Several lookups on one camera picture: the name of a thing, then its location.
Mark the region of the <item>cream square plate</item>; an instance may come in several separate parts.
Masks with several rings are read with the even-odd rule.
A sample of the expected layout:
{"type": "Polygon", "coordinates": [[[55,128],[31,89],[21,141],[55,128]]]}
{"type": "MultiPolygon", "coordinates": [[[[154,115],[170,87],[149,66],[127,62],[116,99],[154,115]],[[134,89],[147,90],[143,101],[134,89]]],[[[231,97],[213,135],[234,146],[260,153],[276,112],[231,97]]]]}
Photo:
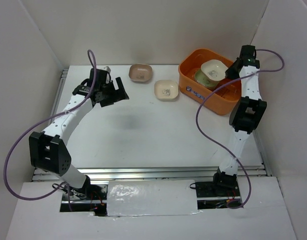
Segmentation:
{"type": "Polygon", "coordinates": [[[200,69],[210,80],[219,82],[226,77],[228,67],[222,61],[212,59],[203,63],[200,69]]]}
{"type": "Polygon", "coordinates": [[[179,95],[179,85],[173,80],[158,80],[154,84],[154,95],[160,101],[175,101],[179,95]]]}

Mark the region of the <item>brown square plate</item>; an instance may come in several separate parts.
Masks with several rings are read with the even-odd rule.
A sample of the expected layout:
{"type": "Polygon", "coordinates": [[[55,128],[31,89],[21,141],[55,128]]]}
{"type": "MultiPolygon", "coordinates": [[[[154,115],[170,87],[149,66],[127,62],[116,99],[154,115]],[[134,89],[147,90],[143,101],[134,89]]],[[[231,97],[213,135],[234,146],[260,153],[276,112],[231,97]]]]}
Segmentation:
{"type": "Polygon", "coordinates": [[[153,69],[148,64],[133,64],[129,68],[128,76],[135,83],[147,83],[153,77],[153,69]]]}

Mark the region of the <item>green square plate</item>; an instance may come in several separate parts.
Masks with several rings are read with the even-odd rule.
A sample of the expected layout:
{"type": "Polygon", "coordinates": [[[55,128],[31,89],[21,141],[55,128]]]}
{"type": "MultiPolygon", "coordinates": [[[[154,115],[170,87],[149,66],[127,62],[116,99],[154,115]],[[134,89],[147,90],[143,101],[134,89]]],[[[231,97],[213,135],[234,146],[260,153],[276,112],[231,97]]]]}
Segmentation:
{"type": "Polygon", "coordinates": [[[196,73],[194,74],[194,79],[197,83],[201,84],[202,86],[210,89],[210,90],[214,90],[219,82],[218,81],[214,81],[211,80],[207,77],[207,75],[205,75],[201,69],[198,69],[196,71],[196,73]]]}

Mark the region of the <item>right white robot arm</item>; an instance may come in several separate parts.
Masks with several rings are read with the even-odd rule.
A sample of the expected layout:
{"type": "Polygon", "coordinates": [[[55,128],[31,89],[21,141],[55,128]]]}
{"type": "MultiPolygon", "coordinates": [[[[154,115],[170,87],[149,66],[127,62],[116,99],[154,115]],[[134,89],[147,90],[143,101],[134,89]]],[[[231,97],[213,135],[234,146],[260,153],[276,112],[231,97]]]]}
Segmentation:
{"type": "Polygon", "coordinates": [[[241,78],[241,97],[229,117],[229,125],[233,128],[227,147],[230,153],[218,167],[211,183],[211,190],[217,196],[236,187],[239,166],[237,159],[241,157],[246,140],[258,127],[267,108],[267,102],[262,100],[259,91],[259,70],[256,47],[244,45],[239,57],[225,71],[230,80],[241,78]]]}

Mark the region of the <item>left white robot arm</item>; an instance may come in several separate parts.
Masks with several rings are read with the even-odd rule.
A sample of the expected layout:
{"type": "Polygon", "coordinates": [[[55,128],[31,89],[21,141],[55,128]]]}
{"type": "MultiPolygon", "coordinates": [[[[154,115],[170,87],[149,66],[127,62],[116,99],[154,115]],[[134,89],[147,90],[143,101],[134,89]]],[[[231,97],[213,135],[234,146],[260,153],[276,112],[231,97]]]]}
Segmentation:
{"type": "Polygon", "coordinates": [[[34,131],[29,136],[31,165],[68,183],[70,189],[82,200],[100,194],[102,187],[91,184],[90,177],[72,164],[67,144],[81,120],[96,104],[106,107],[127,99],[129,96],[121,78],[112,80],[108,66],[102,69],[92,68],[89,78],[73,90],[63,114],[54,117],[52,123],[43,131],[34,131]]]}

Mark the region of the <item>orange plastic bin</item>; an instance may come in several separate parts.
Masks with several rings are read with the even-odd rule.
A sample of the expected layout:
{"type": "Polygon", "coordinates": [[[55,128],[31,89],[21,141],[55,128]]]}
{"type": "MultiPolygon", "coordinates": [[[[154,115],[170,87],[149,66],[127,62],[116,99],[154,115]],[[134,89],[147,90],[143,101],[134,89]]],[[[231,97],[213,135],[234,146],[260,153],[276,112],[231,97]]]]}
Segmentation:
{"type": "MultiPolygon", "coordinates": [[[[224,56],[213,52],[207,48],[198,48],[189,54],[178,66],[180,91],[202,103],[212,91],[195,80],[195,73],[201,65],[209,60],[219,60],[227,67],[233,61],[224,56]]],[[[214,93],[204,104],[206,108],[217,115],[224,116],[229,114],[242,95],[242,85],[240,81],[229,84],[214,93]]]]}

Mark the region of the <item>white foil cover plate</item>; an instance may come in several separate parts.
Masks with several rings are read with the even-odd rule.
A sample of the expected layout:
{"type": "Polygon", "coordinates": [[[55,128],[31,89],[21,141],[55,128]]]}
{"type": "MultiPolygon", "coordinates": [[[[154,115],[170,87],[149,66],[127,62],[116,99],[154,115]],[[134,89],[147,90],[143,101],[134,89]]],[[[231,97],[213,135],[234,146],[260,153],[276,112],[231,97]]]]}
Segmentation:
{"type": "Polygon", "coordinates": [[[107,187],[110,217],[186,216],[199,212],[192,180],[111,181],[107,187]]]}

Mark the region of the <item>aluminium rail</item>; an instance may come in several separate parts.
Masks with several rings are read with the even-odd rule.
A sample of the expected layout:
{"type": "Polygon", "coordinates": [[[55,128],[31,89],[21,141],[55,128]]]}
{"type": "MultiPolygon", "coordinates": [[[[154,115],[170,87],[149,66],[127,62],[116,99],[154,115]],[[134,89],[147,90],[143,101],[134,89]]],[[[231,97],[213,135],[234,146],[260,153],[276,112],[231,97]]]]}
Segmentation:
{"type": "MultiPolygon", "coordinates": [[[[161,168],[80,168],[92,181],[111,180],[157,180],[157,179],[201,179],[212,178],[215,167],[161,167],[161,168]]],[[[252,177],[267,176],[265,167],[247,167],[246,172],[252,177]]],[[[33,182],[57,181],[57,177],[43,170],[35,169],[33,182]]]]}

